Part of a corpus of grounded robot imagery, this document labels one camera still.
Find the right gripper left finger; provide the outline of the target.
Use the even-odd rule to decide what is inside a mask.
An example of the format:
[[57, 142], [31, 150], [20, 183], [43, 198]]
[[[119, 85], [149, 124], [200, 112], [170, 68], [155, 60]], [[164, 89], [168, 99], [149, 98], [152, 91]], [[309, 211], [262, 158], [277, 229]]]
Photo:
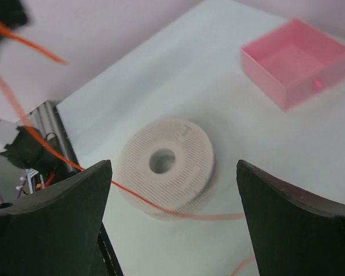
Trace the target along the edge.
[[0, 204], [0, 275], [111, 275], [98, 245], [111, 178], [103, 160]]

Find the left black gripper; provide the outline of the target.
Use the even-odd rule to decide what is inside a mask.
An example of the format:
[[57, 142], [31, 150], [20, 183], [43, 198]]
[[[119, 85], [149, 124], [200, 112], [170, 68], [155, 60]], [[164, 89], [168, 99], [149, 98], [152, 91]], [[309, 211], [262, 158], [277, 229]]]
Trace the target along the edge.
[[0, 0], [0, 43], [30, 22], [28, 11], [19, 0]]

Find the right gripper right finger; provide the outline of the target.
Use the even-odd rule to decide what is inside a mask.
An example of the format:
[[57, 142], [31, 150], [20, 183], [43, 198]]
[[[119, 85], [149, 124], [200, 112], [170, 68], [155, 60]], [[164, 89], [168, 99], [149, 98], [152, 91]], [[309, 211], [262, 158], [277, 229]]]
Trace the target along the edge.
[[345, 204], [245, 160], [236, 175], [260, 275], [345, 275]]

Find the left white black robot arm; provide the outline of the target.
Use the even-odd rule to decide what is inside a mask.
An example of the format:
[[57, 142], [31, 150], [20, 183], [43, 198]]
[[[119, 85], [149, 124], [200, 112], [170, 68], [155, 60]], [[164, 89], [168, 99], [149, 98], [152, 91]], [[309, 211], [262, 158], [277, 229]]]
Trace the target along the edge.
[[[15, 34], [29, 22], [21, 1], [0, 1], [0, 43], [17, 40], [59, 62], [49, 51]], [[24, 121], [9, 122], [0, 118], [0, 155], [21, 169], [54, 176], [62, 181], [79, 172], [78, 161], [69, 142], [57, 108], [45, 101], [29, 114], [20, 114]]]

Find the white plastic spool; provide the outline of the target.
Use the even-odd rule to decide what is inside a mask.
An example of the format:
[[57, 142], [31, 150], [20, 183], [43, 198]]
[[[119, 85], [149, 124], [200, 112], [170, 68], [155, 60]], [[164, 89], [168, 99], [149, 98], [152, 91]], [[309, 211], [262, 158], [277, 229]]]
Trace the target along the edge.
[[154, 121], [123, 148], [113, 179], [136, 209], [160, 220], [176, 220], [146, 200], [179, 213], [196, 214], [212, 200], [215, 156], [206, 132], [182, 118]]

